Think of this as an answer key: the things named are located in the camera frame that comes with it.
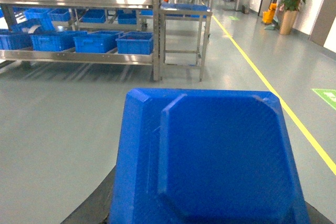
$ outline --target gray floor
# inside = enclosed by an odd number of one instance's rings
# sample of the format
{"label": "gray floor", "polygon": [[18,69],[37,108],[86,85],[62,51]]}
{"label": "gray floor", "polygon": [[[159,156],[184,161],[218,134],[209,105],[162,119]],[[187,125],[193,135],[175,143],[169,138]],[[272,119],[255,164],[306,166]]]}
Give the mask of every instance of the gray floor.
{"label": "gray floor", "polygon": [[[216,3],[215,16],[336,161],[336,111],[311,91],[336,88],[336,62],[296,35],[264,30],[254,14],[223,8]],[[168,47],[195,45],[197,24],[167,28]],[[65,63],[0,70],[0,223],[61,223],[97,188],[116,163],[132,88],[267,90],[214,20],[203,82],[197,70],[166,69],[161,82],[150,75],[150,67]],[[336,222],[336,177],[285,117],[305,200]]]}

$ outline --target green floor sign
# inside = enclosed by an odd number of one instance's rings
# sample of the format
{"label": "green floor sign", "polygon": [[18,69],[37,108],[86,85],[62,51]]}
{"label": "green floor sign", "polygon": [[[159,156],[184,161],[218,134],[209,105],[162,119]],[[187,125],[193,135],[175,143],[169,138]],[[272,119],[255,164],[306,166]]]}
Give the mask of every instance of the green floor sign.
{"label": "green floor sign", "polygon": [[312,89],[320,98],[336,110],[336,90],[335,89]]}
{"label": "green floor sign", "polygon": [[237,18],[235,16],[229,16],[229,19],[231,19],[231,20],[239,20],[239,18]]}

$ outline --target blue storage crate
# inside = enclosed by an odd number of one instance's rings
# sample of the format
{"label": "blue storage crate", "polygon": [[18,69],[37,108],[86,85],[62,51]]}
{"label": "blue storage crate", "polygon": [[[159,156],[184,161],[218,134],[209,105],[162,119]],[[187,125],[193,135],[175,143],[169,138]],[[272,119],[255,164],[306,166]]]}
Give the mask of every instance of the blue storage crate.
{"label": "blue storage crate", "polygon": [[127,33],[116,41],[120,54],[150,55],[154,48],[152,33]]}
{"label": "blue storage crate", "polygon": [[36,31],[55,31],[50,19],[29,19],[17,25],[12,25],[12,31],[22,31],[27,33],[33,26],[39,26]]}
{"label": "blue storage crate", "polygon": [[120,31],[99,31],[75,37],[76,52],[108,52],[117,47],[116,39],[122,35]]}
{"label": "blue storage crate", "polygon": [[142,10],[141,15],[144,16],[153,16],[153,10]]}
{"label": "blue storage crate", "polygon": [[118,24],[124,25],[136,25],[136,17],[133,14],[119,14],[118,15]]}
{"label": "blue storage crate", "polygon": [[[208,10],[208,7],[205,5],[191,5],[191,9],[206,12]],[[199,18],[199,15],[190,15],[190,16],[192,18]]]}
{"label": "blue storage crate", "polygon": [[24,12],[27,19],[32,18],[49,18],[48,13],[51,12],[52,9],[45,9],[45,8],[31,8]]}
{"label": "blue storage crate", "polygon": [[63,51],[75,47],[74,37],[85,35],[86,31],[62,31],[59,33],[31,35],[36,51]]}
{"label": "blue storage crate", "polygon": [[1,50],[16,50],[31,47],[32,45],[29,34],[0,31]]}
{"label": "blue storage crate", "polygon": [[309,224],[279,99],[261,91],[131,90],[114,223]]}
{"label": "blue storage crate", "polygon": [[53,21],[69,21],[71,16],[68,9],[55,9],[48,13]]}
{"label": "blue storage crate", "polygon": [[105,10],[88,10],[82,17],[84,23],[105,23]]}

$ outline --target yellow floor line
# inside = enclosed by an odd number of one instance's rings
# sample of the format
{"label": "yellow floor line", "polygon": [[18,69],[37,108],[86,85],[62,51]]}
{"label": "yellow floor line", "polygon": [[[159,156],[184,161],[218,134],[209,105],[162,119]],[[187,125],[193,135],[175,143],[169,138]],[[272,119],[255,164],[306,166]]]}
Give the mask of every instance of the yellow floor line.
{"label": "yellow floor line", "polygon": [[229,39],[235,45],[235,47],[239,50],[239,52],[245,58],[247,63],[249,63],[249,65],[253,68],[254,72],[262,80],[262,82],[269,89],[269,91],[271,91],[273,94],[275,94],[279,98],[283,109],[287,112],[287,114],[290,116],[290,118],[294,121],[296,126],[304,134],[304,136],[307,138],[309,143],[314,147],[314,149],[317,151],[317,153],[322,157],[322,159],[327,164],[327,166],[331,169],[331,171],[336,175],[336,164],[335,164],[335,162],[325,152],[325,150],[322,148],[322,146],[316,141],[316,139],[312,136],[312,134],[308,131],[308,129],[304,126],[304,124],[300,121],[300,119],[294,114],[293,110],[287,105],[287,103],[283,100],[283,98],[279,95],[279,93],[272,87],[272,85],[269,83],[269,81],[260,72],[260,70],[256,67],[256,65],[254,65],[254,63],[250,60],[250,58],[242,50],[242,48],[238,45],[238,43],[233,39],[233,37],[228,33],[228,31],[224,28],[224,26],[218,21],[218,19],[215,16],[213,16],[213,18],[217,22],[219,27],[223,30],[223,32],[229,37]]}

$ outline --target doorway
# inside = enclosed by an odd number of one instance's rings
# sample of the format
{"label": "doorway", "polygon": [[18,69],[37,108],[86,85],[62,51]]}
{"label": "doorway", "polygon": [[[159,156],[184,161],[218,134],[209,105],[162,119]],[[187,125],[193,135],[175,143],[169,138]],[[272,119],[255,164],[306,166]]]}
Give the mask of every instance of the doorway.
{"label": "doorway", "polygon": [[310,40],[324,46],[336,17],[336,1],[324,0],[313,27]]}

